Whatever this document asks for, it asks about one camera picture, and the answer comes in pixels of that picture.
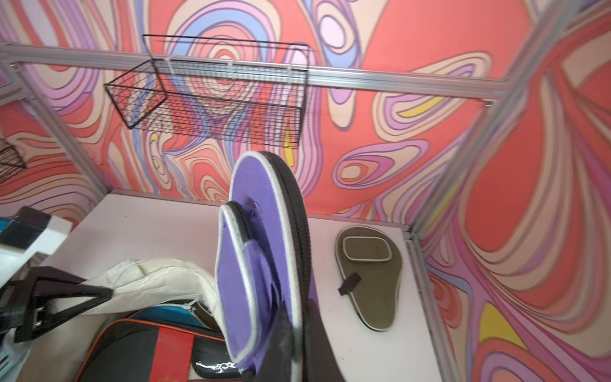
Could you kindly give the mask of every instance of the black strap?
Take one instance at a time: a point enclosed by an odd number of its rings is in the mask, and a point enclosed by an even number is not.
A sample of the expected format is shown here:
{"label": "black strap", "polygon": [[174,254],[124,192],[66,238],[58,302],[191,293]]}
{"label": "black strap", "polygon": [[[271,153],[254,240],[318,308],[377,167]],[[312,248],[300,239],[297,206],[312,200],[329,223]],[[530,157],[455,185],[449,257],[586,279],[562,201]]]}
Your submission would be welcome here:
{"label": "black strap", "polygon": [[338,291],[340,291],[340,295],[343,296],[347,295],[348,292],[352,292],[352,290],[355,288],[356,284],[360,282],[360,280],[360,275],[356,272],[346,277],[342,286],[338,289]]}

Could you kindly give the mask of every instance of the white trim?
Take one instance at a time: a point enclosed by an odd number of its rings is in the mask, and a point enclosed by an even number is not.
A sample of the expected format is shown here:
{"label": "white trim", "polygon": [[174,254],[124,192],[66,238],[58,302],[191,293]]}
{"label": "white trim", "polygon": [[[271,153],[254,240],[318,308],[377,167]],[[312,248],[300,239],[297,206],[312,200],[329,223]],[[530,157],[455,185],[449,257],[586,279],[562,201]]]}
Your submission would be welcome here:
{"label": "white trim", "polygon": [[[346,240],[347,239],[352,239],[352,238],[357,238],[357,239],[367,239],[367,238],[370,238],[370,239],[382,240],[382,242],[384,244],[386,244],[386,249],[388,249],[388,257],[386,257],[384,259],[356,259],[354,257],[350,257],[350,255],[346,252]],[[392,251],[390,250],[390,246],[388,245],[388,241],[384,240],[381,237],[377,237],[377,236],[346,236],[342,240],[342,245],[343,245],[344,255],[346,256],[346,259],[348,259],[350,261],[361,262],[361,263],[380,263],[380,262],[387,262],[388,260],[392,259]]]}
{"label": "white trim", "polygon": [[295,247],[293,246],[293,232],[291,231],[291,224],[288,218],[288,211],[286,208],[287,201],[284,200],[282,194],[282,188],[280,181],[276,175],[276,171],[269,163],[268,159],[256,151],[248,151],[240,156],[238,162],[233,168],[233,174],[231,179],[231,187],[229,190],[229,200],[233,200],[233,186],[235,184],[236,170],[240,167],[240,164],[246,158],[255,158],[261,163],[265,169],[269,181],[274,190],[274,196],[276,197],[276,206],[278,207],[278,214],[280,216],[280,223],[282,225],[282,237],[284,239],[284,252],[287,257],[287,273],[289,278],[289,292],[291,296],[291,325],[293,325],[293,343],[295,348],[293,351],[298,350],[298,354],[294,354],[291,360],[291,382],[299,382],[302,375],[302,311],[301,311],[301,296],[299,294],[299,278],[297,275],[297,264],[295,262]]}
{"label": "white trim", "polygon": [[[384,232],[382,231],[378,231],[375,228],[371,228],[371,227],[364,227],[364,226],[351,226],[351,227],[347,227],[346,229],[342,230],[340,233],[337,234],[337,239],[340,238],[340,236],[342,236],[342,234],[344,232],[346,232],[347,230],[351,229],[351,228],[355,228],[355,227],[359,227],[359,228],[369,228],[372,229],[376,232],[381,233],[382,235],[388,237],[388,235],[386,235]],[[348,296],[350,297],[350,301],[352,301],[352,305],[354,306],[354,308],[356,309],[356,312],[359,314],[360,320],[363,324],[365,324],[366,327],[370,328],[371,330],[375,330],[377,332],[385,332],[390,330],[390,328],[392,327],[392,325],[395,323],[395,317],[397,316],[397,310],[399,309],[399,288],[401,285],[401,273],[403,272],[403,257],[401,256],[401,251],[399,251],[399,256],[401,257],[401,270],[399,271],[399,275],[398,275],[398,279],[397,279],[397,286],[395,287],[395,315],[392,317],[392,321],[390,322],[390,325],[388,326],[388,328],[386,329],[380,329],[380,328],[376,328],[375,326],[370,325],[369,323],[367,323],[365,317],[362,315],[359,305],[356,303],[356,300],[354,299],[354,296],[352,294],[352,291],[348,292]],[[340,263],[340,254],[337,252],[337,245],[335,245],[335,261],[337,262],[337,268],[340,269],[340,273],[342,274],[342,279],[345,280],[346,279],[346,274],[343,271],[342,268],[342,264]]]}
{"label": "white trim", "polygon": [[[248,314],[251,320],[251,336],[248,339],[248,343],[244,348],[234,356],[235,352],[230,348],[229,339],[227,339],[227,349],[229,350],[229,356],[231,357],[234,363],[242,362],[246,356],[248,356],[255,345],[257,344],[257,338],[259,335],[259,320],[258,320],[258,309],[257,309],[257,299],[255,298],[254,288],[252,286],[251,274],[248,270],[248,266],[246,265],[246,255],[244,253],[244,243],[242,242],[242,238],[238,228],[238,222],[235,218],[235,215],[232,213],[231,208],[222,205],[221,211],[219,214],[219,246],[216,255],[216,267],[214,271],[214,281],[216,282],[216,288],[219,289],[218,283],[218,274],[219,274],[219,260],[221,258],[221,246],[223,244],[223,219],[225,219],[227,223],[227,228],[229,229],[229,234],[231,235],[231,240],[233,243],[233,248],[235,251],[236,259],[238,260],[238,266],[240,268],[240,273],[242,275],[242,282],[244,284],[244,290],[246,291],[246,300],[248,303]],[[223,320],[225,320],[225,312],[223,309],[223,299],[219,296],[219,300],[221,302],[221,311]]]}

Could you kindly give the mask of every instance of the metal frame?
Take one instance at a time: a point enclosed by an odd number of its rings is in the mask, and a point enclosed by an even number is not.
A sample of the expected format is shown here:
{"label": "metal frame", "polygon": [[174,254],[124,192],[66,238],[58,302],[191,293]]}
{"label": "metal frame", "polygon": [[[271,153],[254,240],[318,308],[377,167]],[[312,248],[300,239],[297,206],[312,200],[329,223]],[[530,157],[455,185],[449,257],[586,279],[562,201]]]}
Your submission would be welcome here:
{"label": "metal frame", "polygon": [[53,107],[49,105],[46,97],[36,86],[32,85],[27,74],[21,69],[19,64],[0,61],[0,71],[4,72],[7,78],[14,80],[14,84],[21,88],[20,93],[26,96],[27,102],[38,115],[39,121],[59,143],[75,166],[89,180],[93,189],[102,196],[106,195],[112,187],[95,167],[93,160],[81,147],[81,144],[70,133],[68,126],[61,121]]}
{"label": "metal frame", "polygon": [[[155,59],[170,56],[153,55]],[[50,46],[6,44],[0,46],[0,60],[32,62],[35,64],[69,65],[114,70],[129,70],[149,59],[147,54],[116,51],[94,51]],[[215,62],[213,59],[190,57],[197,62]],[[236,64],[265,68],[287,69],[288,64],[272,62],[236,61]],[[344,87],[350,89],[383,90],[387,92],[431,94],[446,97],[498,100],[508,89],[500,79],[470,78],[449,75],[378,72],[375,70],[342,69],[310,66],[308,83],[312,86]]]}
{"label": "metal frame", "polygon": [[[518,104],[520,96],[528,85],[528,80],[535,72],[545,55],[549,52],[552,45],[560,38],[563,30],[570,19],[576,14],[580,1],[576,0],[555,0],[552,2],[543,17],[530,33],[523,44],[520,52],[516,56],[508,71],[508,79],[496,80],[485,78],[462,78],[454,76],[421,75],[415,73],[392,73],[376,72],[370,70],[341,69],[329,67],[313,66],[309,69],[309,84],[323,87],[344,87],[350,89],[380,90],[387,92],[417,93],[427,95],[438,95],[445,97],[474,98],[484,101],[497,101],[491,108],[480,115],[474,122],[466,142],[456,158],[450,162],[447,170],[442,175],[441,180],[433,189],[431,196],[425,202],[420,213],[416,216],[411,228],[401,224],[364,221],[353,218],[341,218],[338,216],[308,214],[311,218],[323,218],[339,221],[351,221],[355,223],[377,224],[382,226],[401,227],[404,232],[405,243],[410,253],[412,267],[418,284],[422,304],[425,310],[426,320],[429,324],[430,334],[433,338],[437,361],[445,382],[455,382],[459,380],[458,371],[452,355],[452,349],[444,330],[444,323],[441,319],[439,309],[436,307],[433,292],[428,282],[424,255],[419,246],[418,233],[423,229],[425,223],[430,219],[435,209],[443,201],[450,187],[458,180],[466,169],[475,160],[475,154],[489,141],[494,133],[499,129],[500,124],[507,119],[511,111]],[[157,59],[165,59],[167,56],[154,56]],[[71,48],[53,48],[42,46],[27,46],[19,44],[0,45],[0,61],[12,62],[32,62],[36,64],[56,64],[70,65],[79,67],[93,67],[110,70],[129,70],[136,65],[146,61],[148,56],[141,53],[123,53],[115,51],[90,51]],[[284,64],[262,63],[258,64],[268,68],[286,68]],[[42,113],[45,114],[49,109],[43,106]],[[47,115],[48,122],[56,130],[54,136],[58,135],[65,141],[63,135],[67,133],[67,128],[57,123],[57,117]],[[72,152],[74,148],[71,144],[62,143],[67,152]],[[91,163],[89,157],[81,158],[80,155],[69,154],[75,163],[81,168],[83,162]],[[159,196],[149,193],[139,193],[135,191],[113,190],[113,193],[152,197],[162,200],[176,200],[180,202],[190,202],[206,205],[218,206],[219,203],[205,202],[201,200],[190,200],[180,197]]]}
{"label": "metal frame", "polygon": [[437,308],[437,302],[431,289],[431,283],[426,270],[424,255],[420,248],[418,238],[408,231],[403,231],[403,239],[408,247],[409,259],[414,269],[418,294],[422,300],[422,307],[428,323],[428,330],[433,340],[433,349],[437,356],[437,363],[441,371],[441,378],[444,382],[458,382],[458,368],[453,351],[448,340],[447,333],[444,329],[444,320],[441,317],[441,312]]}
{"label": "metal frame", "polygon": [[0,86],[0,106],[26,97],[27,93],[18,84],[10,83]]}
{"label": "metal frame", "polygon": [[412,232],[419,234],[424,229],[452,186],[475,161],[477,153],[515,110],[528,86],[530,77],[556,41],[560,39],[562,32],[576,14],[579,3],[575,0],[555,0],[548,6],[509,69],[510,88],[498,102],[495,102],[475,121],[467,140],[448,164],[448,168],[441,175],[441,179],[415,217]]}

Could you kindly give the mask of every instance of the olive green paddle cover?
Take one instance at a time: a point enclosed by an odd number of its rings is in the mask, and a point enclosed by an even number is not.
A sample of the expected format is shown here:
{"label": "olive green paddle cover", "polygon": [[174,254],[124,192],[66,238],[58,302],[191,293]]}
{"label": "olive green paddle cover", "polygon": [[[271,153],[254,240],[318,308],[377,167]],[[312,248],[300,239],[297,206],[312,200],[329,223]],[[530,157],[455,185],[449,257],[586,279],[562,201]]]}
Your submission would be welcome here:
{"label": "olive green paddle cover", "polygon": [[401,252],[382,232],[351,227],[339,234],[335,258],[343,280],[358,273],[361,280],[348,296],[361,321],[386,331],[395,319],[401,279]]}

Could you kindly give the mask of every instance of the zipper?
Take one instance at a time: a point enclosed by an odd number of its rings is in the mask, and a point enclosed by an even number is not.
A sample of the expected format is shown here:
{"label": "zipper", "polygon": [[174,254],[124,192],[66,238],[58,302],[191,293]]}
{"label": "zipper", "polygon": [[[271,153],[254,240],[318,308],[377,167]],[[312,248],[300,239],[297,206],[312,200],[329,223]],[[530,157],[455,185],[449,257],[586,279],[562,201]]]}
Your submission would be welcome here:
{"label": "zipper", "polygon": [[246,236],[246,240],[251,240],[255,238],[255,235],[252,233],[251,225],[248,223],[246,219],[246,214],[244,213],[244,209],[238,202],[234,202],[231,200],[227,202],[227,205],[232,209],[233,214],[242,222],[242,227],[244,229],[243,234]]}

